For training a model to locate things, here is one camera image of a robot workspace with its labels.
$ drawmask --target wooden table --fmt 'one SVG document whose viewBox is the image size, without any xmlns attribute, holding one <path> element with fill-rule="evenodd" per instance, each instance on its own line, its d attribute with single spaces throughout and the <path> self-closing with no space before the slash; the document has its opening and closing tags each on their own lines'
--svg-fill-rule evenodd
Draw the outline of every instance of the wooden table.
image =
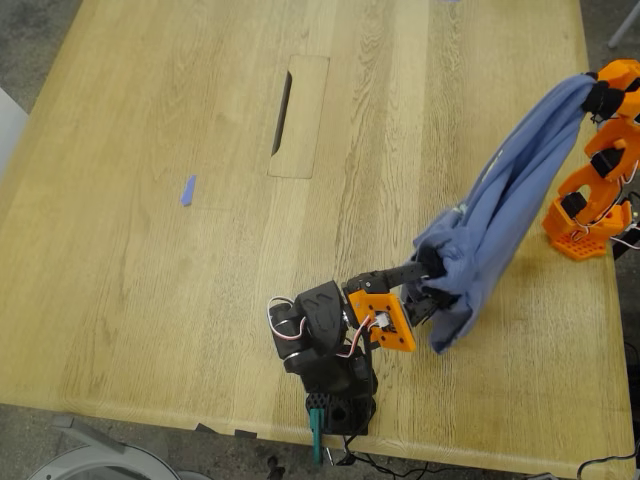
<svg viewBox="0 0 640 480">
<path fill-rule="evenodd" d="M 584 70 L 577 0 L 85 0 L 0 187 L 0 402 L 310 443 L 266 300 L 403 262 Z M 468 337 L 427 330 L 375 353 L 357 449 L 565 477 L 631 450 L 611 258 L 536 222 Z"/>
</svg>

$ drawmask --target blue towel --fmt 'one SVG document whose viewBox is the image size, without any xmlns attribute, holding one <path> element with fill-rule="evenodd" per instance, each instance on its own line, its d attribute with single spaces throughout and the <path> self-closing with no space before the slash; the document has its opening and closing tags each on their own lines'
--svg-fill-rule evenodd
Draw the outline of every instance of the blue towel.
<svg viewBox="0 0 640 480">
<path fill-rule="evenodd" d="M 446 351 L 475 323 L 575 144 L 585 113 L 581 105 L 594 84 L 588 75 L 575 75 L 548 92 L 493 154 L 464 201 L 413 241 L 412 261 L 420 261 L 423 248 L 435 248 L 447 274 L 405 285 L 404 299 L 423 300 L 423 287 L 460 295 L 432 317 L 429 342 L 436 352 Z"/>
</svg>

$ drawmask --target chair leg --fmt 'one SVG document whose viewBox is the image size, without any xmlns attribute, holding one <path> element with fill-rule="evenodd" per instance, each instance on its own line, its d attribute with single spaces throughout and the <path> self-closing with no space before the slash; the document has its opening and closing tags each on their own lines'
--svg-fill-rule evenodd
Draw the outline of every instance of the chair leg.
<svg viewBox="0 0 640 480">
<path fill-rule="evenodd" d="M 635 21 L 635 19 L 638 18 L 638 15 L 640 15 L 640 2 L 638 2 L 636 6 L 633 7 L 631 13 L 627 15 L 627 18 L 624 19 L 622 25 L 620 25 L 618 30 L 616 30 L 616 33 L 613 34 L 613 37 L 611 37 L 611 40 L 609 40 L 609 43 L 607 43 L 607 46 L 609 48 L 615 48 L 618 46 L 618 43 L 620 43 L 622 36 L 626 33 L 627 30 L 629 30 L 629 27 Z"/>
</svg>

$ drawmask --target blue plastic piece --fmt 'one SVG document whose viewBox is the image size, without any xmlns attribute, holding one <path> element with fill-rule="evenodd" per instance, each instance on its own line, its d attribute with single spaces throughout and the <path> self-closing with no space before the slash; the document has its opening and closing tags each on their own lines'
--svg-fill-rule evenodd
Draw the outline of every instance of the blue plastic piece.
<svg viewBox="0 0 640 480">
<path fill-rule="evenodd" d="M 313 463 L 322 465 L 322 426 L 324 425 L 324 409 L 312 408 L 309 421 L 313 435 Z"/>
<path fill-rule="evenodd" d="M 183 207 L 191 205 L 191 199 L 193 198 L 193 190 L 195 187 L 196 176 L 191 175 L 189 180 L 187 180 L 187 184 L 184 186 L 184 192 L 182 192 L 182 196 L 180 197 L 180 203 L 182 203 Z"/>
</svg>

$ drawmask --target gray floor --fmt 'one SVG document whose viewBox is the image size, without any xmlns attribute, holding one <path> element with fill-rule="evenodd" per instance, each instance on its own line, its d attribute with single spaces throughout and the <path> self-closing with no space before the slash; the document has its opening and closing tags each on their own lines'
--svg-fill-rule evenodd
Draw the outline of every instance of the gray floor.
<svg viewBox="0 0 640 480">
<path fill-rule="evenodd" d="M 0 87 L 26 111 L 35 103 L 79 3 L 80 0 L 0 0 Z M 640 57 L 640 22 L 627 33 L 617 50 L 610 51 L 605 45 L 634 3 L 631 0 L 582 0 L 592 69 L 597 70 L 616 57 Z M 635 326 L 640 312 L 640 297 L 635 293 L 640 256 L 628 253 L 617 262 L 616 269 L 625 337 L 640 347 L 640 328 Z M 0 478 L 25 480 L 42 463 L 73 446 L 72 441 L 49 428 L 50 419 L 49 412 L 0 405 Z M 118 440 L 157 453 L 176 469 L 198 471 L 215 480 L 266 478 L 266 462 L 271 455 L 278 456 L 287 468 L 285 478 L 385 478 L 362 464 L 350 468 L 313 468 L 310 449 L 302 446 L 102 419 L 86 419 L 86 422 Z M 399 472 L 423 466 L 421 462 L 375 458 Z M 441 466 L 432 464 L 430 468 Z M 514 477 L 517 475 L 477 469 L 438 474 L 441 479 Z"/>
</svg>

